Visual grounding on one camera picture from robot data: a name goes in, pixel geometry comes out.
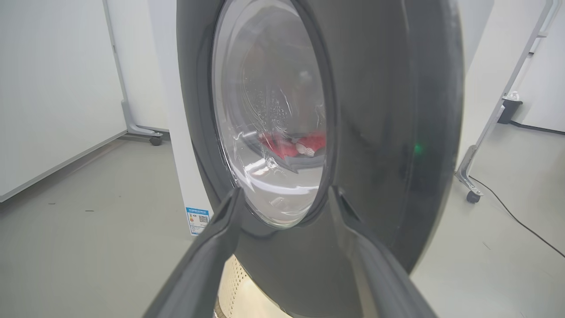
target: power cord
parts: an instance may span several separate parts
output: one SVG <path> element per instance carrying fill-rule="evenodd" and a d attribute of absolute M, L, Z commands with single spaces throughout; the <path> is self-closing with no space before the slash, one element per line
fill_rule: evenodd
<path fill-rule="evenodd" d="M 544 241 L 544 243 L 546 243 L 547 245 L 549 245 L 549 247 L 553 248 L 557 253 L 561 254 L 561 256 L 565 257 L 565 255 L 563 253 L 561 253 L 560 250 L 556 249 L 553 245 L 549 244 L 548 241 L 544 240 L 543 237 L 539 236 L 536 232 L 534 232 L 532 229 L 530 229 L 529 227 L 525 226 L 522 222 L 520 222 L 520 220 L 518 220 L 514 214 L 512 214 L 512 212 L 510 212 L 510 210 L 508 210 L 508 208 L 506 207 L 506 205 L 502 202 L 502 200 L 498 197 L 498 195 L 496 195 L 496 193 L 494 193 L 494 191 L 487 187 L 486 184 L 484 184 L 483 182 L 480 182 L 479 180 L 471 177 L 473 180 L 475 180 L 476 182 L 479 182 L 480 184 L 483 185 L 483 187 L 487 188 L 490 192 L 492 192 L 492 194 L 498 199 L 498 201 L 502 204 L 502 206 L 508 211 L 508 213 L 510 214 L 510 216 L 516 220 L 516 222 L 518 222 L 520 225 L 522 225 L 523 227 L 525 227 L 528 231 L 532 232 L 533 235 L 537 236 L 540 240 Z"/>

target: gray floor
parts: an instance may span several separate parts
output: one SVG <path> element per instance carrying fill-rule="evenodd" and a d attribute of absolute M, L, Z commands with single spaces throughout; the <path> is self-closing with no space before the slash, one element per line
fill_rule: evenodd
<path fill-rule="evenodd" d="M 0 205 L 0 317 L 139 317 L 191 244 L 170 144 L 89 161 Z M 472 175 L 563 250 L 564 162 L 565 136 L 497 125 Z M 454 179 L 412 274 L 439 317 L 565 316 L 565 259 L 466 194 Z"/>
<path fill-rule="evenodd" d="M 1 206 L 0 317 L 140 317 L 189 247 L 170 143 L 109 147 Z"/>
<path fill-rule="evenodd" d="M 565 136 L 497 124 L 471 175 L 565 252 Z M 436 235 L 412 275 L 440 317 L 565 317 L 565 259 L 454 179 Z"/>
<path fill-rule="evenodd" d="M 565 135 L 497 124 L 477 153 L 471 175 L 565 253 Z"/>

